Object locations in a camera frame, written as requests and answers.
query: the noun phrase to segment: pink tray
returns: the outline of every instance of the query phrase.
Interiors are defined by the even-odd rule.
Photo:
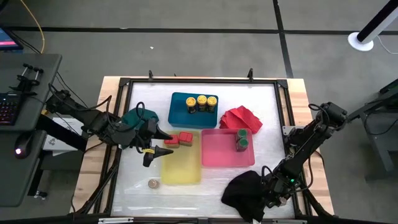
[[[204,129],[201,132],[201,163],[207,167],[245,167],[254,165],[251,130],[249,146],[243,152],[236,151],[238,129]]]

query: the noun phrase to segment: computer mouse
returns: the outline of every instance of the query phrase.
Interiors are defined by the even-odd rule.
[[[33,132],[22,133],[15,142],[14,155],[17,159],[25,159],[30,154],[30,142]]]

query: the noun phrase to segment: table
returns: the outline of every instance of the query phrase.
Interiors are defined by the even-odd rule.
[[[103,100],[105,100],[109,95],[113,95],[114,97],[112,98],[109,106],[110,111],[112,111],[115,106],[115,101],[116,101],[115,96],[118,92],[120,78],[128,78],[128,77],[104,77],[103,79],[103,84],[99,94],[98,102],[100,103]],[[157,77],[157,78],[173,79],[174,77]],[[198,77],[184,77],[184,78],[197,79]],[[287,79],[287,83],[289,85],[290,101],[292,104],[295,125],[305,126],[306,124],[312,121],[312,116],[310,109],[308,108],[308,98],[307,98],[307,92],[305,90],[304,80]],[[121,102],[124,102],[126,99],[126,92],[127,92],[126,89],[127,88],[125,88],[123,91]],[[286,105],[282,103],[282,107],[284,109],[285,122],[288,124],[289,120],[287,119]],[[121,109],[119,110],[120,111],[119,116],[122,116],[123,109],[124,109],[124,104],[122,103]],[[104,111],[105,106],[99,107],[99,110]],[[99,141],[97,139],[90,139],[88,141],[87,147],[94,146],[95,144],[98,143]],[[90,152],[87,152],[83,158],[83,162],[80,169],[80,175],[75,189],[75,196],[73,198],[73,204],[74,206],[76,206],[76,209],[79,209],[89,199],[89,197],[91,196],[91,194],[94,192],[95,188],[98,185],[104,161],[105,148],[106,148],[105,145],[98,146],[93,150],[91,150]],[[115,149],[113,149],[113,153],[111,154],[109,165],[113,161],[114,152]],[[324,209],[329,213],[333,213],[333,206],[331,204],[331,198],[329,194],[328,184],[326,181],[325,170],[323,168],[321,158],[316,154],[312,155],[312,169],[314,175],[314,182],[311,187],[311,191],[314,194],[314,196],[317,198],[317,200],[323,205]],[[307,163],[304,165],[304,172],[307,180],[309,180],[310,175]],[[101,201],[101,209],[100,209],[101,212],[105,208],[106,200],[108,198],[108,189],[109,189],[109,184],[104,190],[103,198]],[[304,204],[301,195],[298,195],[298,198],[299,202],[301,202],[300,208],[302,211],[304,211]]]

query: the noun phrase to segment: monitor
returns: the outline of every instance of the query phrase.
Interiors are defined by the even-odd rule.
[[[0,50],[22,50],[23,46],[0,28]]]

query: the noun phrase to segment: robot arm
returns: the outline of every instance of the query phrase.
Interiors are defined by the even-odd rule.
[[[264,200],[269,208],[281,206],[295,192],[303,192],[307,198],[314,199],[310,200],[310,203],[317,204],[315,197],[311,197],[308,187],[301,186],[301,190],[296,190],[300,187],[299,175],[304,162],[312,153],[330,138],[334,131],[339,131],[344,127],[347,111],[331,102],[320,106],[309,105],[309,107],[319,111],[316,118],[304,128],[292,129],[284,138],[284,144],[294,149],[295,153],[282,159],[272,173],[262,175],[265,188]]]
[[[171,136],[160,130],[154,119],[144,120],[144,124],[136,129],[124,123],[119,123],[120,118],[109,112],[102,112],[93,108],[86,108],[71,98],[67,90],[53,90],[49,86],[52,96],[46,102],[46,109],[51,113],[70,115],[83,123],[82,130],[89,134],[95,134],[99,140],[109,145],[123,145],[130,147],[141,147],[145,150],[145,167],[159,156],[173,153],[173,150],[164,149],[159,146],[151,147],[151,139],[171,139]]]

